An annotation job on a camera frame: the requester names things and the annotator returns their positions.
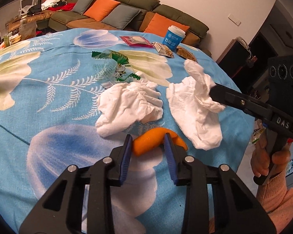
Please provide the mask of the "right forearm pink sleeve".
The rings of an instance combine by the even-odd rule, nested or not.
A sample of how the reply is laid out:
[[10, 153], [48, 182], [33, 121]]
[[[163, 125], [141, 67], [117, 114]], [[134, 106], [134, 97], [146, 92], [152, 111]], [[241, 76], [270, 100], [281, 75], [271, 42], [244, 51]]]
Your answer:
[[258, 186], [256, 198], [281, 233], [293, 219], [293, 188], [286, 186], [285, 171]]

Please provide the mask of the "right hand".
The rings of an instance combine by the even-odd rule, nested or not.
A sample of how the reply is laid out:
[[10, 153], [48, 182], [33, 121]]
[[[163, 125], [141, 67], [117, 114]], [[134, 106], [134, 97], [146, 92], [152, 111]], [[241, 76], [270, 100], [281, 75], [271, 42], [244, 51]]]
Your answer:
[[255, 150], [252, 153], [250, 161], [252, 172], [256, 177], [267, 176], [269, 174], [269, 164], [271, 162], [276, 165], [275, 170], [271, 171], [271, 175], [278, 175], [286, 169], [291, 158], [289, 144], [285, 144], [282, 150], [273, 154], [272, 157], [267, 153], [266, 146], [266, 133], [263, 132], [259, 140], [256, 142]]

